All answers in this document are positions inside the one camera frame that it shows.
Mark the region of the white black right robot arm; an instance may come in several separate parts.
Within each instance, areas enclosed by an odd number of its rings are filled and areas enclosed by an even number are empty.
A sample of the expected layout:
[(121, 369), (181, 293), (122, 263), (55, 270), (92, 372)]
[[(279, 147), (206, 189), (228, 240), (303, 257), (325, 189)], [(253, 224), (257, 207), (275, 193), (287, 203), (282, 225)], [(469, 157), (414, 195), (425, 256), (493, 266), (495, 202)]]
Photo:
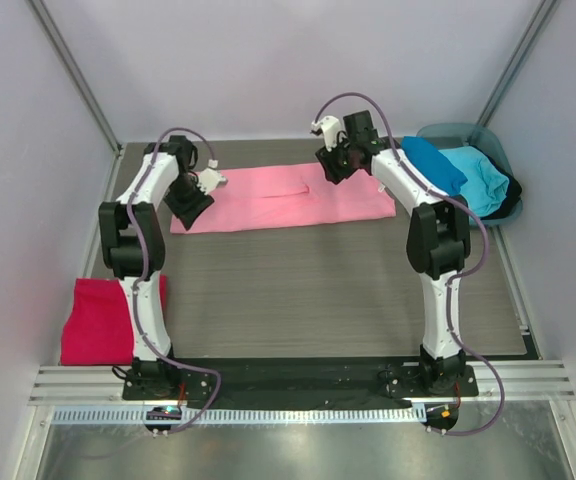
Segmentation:
[(421, 174), (402, 148), (378, 135), (369, 111), (343, 119), (322, 116), (312, 122), (311, 133), (324, 141), (316, 158), (326, 180), (337, 185), (363, 170), (409, 214), (406, 255), (419, 274), (424, 302), (420, 383), (430, 394), (451, 391), (466, 368), (457, 277), (471, 252), (466, 213), (454, 205), (456, 197), (449, 198)]

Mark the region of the light pink t shirt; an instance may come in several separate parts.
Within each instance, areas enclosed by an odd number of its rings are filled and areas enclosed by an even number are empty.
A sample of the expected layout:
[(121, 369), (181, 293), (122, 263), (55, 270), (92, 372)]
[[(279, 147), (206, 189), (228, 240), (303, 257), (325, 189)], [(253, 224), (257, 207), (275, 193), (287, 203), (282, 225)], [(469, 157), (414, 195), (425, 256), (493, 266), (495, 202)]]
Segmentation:
[(229, 169), (227, 184), (191, 228), (173, 218), (172, 234), (231, 233), (392, 218), (395, 201), (363, 171), (335, 185), (316, 163)]

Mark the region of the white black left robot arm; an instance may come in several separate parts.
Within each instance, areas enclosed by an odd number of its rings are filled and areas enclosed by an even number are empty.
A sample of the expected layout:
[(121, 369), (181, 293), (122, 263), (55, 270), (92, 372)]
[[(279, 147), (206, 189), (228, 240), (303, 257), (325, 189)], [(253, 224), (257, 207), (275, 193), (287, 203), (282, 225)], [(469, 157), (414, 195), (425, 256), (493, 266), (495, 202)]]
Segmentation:
[(221, 180), (213, 161), (208, 169), (195, 171), (198, 148), (188, 133), (171, 130), (168, 139), (148, 144), (127, 189), (98, 209), (103, 261), (119, 281), (129, 312), (133, 347), (124, 382), (134, 388), (181, 383), (163, 318), (160, 281), (166, 246), (158, 208), (167, 205), (188, 229), (214, 204), (214, 187), (206, 182)]

